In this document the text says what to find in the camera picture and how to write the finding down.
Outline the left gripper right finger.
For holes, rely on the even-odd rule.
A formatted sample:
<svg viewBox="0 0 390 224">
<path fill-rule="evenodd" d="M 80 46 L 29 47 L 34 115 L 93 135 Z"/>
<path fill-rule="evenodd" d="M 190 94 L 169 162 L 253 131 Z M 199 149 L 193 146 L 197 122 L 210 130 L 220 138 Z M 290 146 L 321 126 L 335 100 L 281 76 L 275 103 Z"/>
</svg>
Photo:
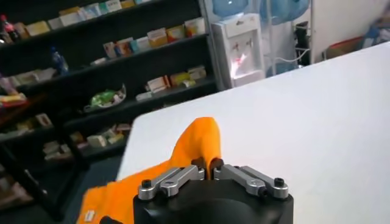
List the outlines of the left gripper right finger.
<svg viewBox="0 0 390 224">
<path fill-rule="evenodd" d="M 289 188 L 282 178 L 271 178 L 249 166 L 232 166 L 224 164 L 220 158 L 210 163 L 212 180 L 233 180 L 245 188 L 250 195 L 265 197 L 270 195 L 277 200 L 286 200 Z"/>
</svg>

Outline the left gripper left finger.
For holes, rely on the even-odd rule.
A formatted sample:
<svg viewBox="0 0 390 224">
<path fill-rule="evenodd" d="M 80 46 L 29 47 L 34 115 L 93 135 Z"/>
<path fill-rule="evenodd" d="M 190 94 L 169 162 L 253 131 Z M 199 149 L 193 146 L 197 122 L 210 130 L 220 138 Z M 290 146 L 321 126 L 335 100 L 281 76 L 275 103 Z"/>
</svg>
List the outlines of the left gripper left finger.
<svg viewBox="0 0 390 224">
<path fill-rule="evenodd" d="M 205 179 L 205 160 L 203 157 L 193 159 L 186 167 L 173 167 L 154 179 L 145 179 L 138 187 L 140 200 L 152 200 L 158 192 L 163 192 L 167 197 L 173 197 L 190 180 Z"/>
</svg>

